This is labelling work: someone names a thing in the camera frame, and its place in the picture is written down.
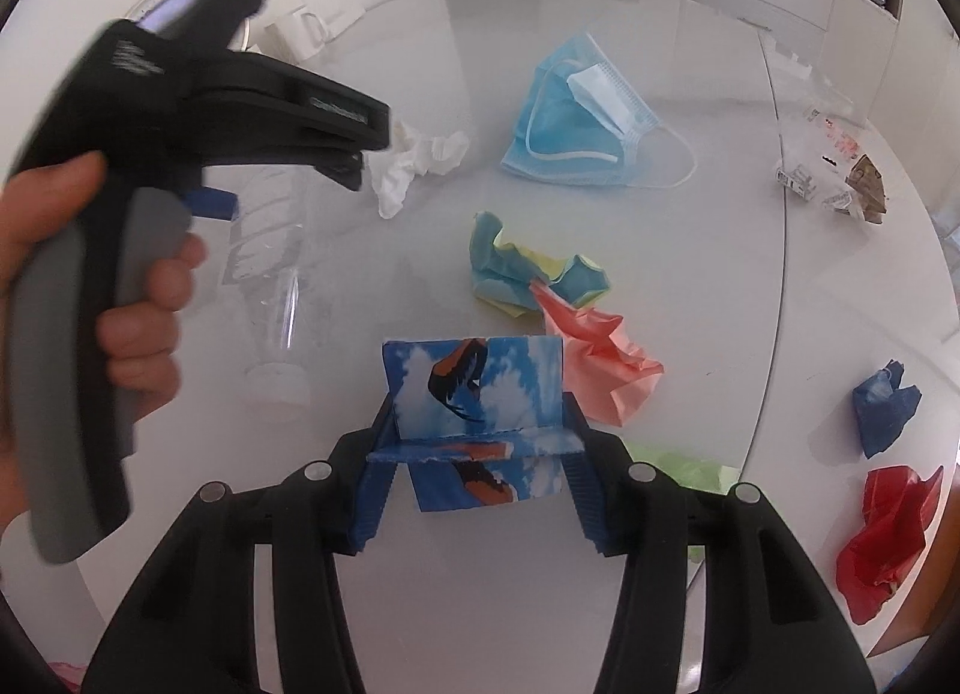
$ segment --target blue crumpled paper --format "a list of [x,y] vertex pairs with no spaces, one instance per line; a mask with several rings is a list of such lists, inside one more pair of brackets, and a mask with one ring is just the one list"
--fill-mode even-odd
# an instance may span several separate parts
[[899,387],[902,379],[904,365],[891,360],[853,389],[860,444],[868,459],[896,443],[907,421],[917,414],[923,394],[916,386]]
[[503,221],[491,212],[476,216],[470,236],[473,294],[518,317],[539,310],[530,283],[542,280],[571,306],[582,308],[610,291],[610,279],[597,264],[574,255],[559,260],[523,245],[503,242]]

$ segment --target drawer handle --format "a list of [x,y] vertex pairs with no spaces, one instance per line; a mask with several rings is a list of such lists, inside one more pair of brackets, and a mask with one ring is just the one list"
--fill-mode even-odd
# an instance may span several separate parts
[[737,19],[741,21],[741,23],[746,23],[748,26],[760,29],[761,31],[767,31],[767,34],[772,34],[774,32],[774,29],[770,28],[770,26],[762,26],[760,23],[755,23],[752,20],[748,20],[746,17],[738,17]]

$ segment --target brown wrapper piece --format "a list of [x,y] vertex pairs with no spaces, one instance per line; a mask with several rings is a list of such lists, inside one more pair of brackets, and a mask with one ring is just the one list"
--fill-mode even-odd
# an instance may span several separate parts
[[869,157],[864,155],[856,162],[847,184],[856,191],[864,220],[878,226],[882,224],[887,214],[887,197],[883,192],[883,178]]

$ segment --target human hand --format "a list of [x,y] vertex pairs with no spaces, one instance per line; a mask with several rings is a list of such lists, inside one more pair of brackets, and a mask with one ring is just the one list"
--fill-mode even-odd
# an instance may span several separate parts
[[[0,194],[0,534],[27,510],[16,464],[16,432],[5,405],[8,294],[32,246],[63,229],[93,199],[106,170],[104,156],[88,152],[60,166],[16,175]],[[112,383],[140,392],[138,419],[169,402],[179,389],[179,370],[170,355],[179,339],[174,312],[190,301],[190,269],[203,263],[205,255],[203,241],[188,235],[177,258],[150,268],[147,301],[104,312],[97,322],[97,341],[109,359]]]

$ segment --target silver screw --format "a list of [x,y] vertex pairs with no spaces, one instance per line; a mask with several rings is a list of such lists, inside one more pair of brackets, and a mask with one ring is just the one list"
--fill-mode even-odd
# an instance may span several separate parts
[[207,502],[208,504],[212,502],[219,502],[224,496],[227,495],[227,487],[223,483],[218,483],[214,481],[213,483],[207,483],[203,488],[200,489],[200,499]]
[[741,483],[736,488],[733,488],[733,495],[748,505],[757,504],[757,502],[760,502],[760,496],[762,496],[760,489],[752,486],[750,483]]
[[304,477],[307,480],[326,480],[333,474],[333,467],[328,462],[311,462],[304,467]]
[[631,480],[635,480],[637,483],[653,483],[656,480],[656,469],[651,467],[650,464],[643,464],[643,462],[630,464],[627,474],[630,475]]

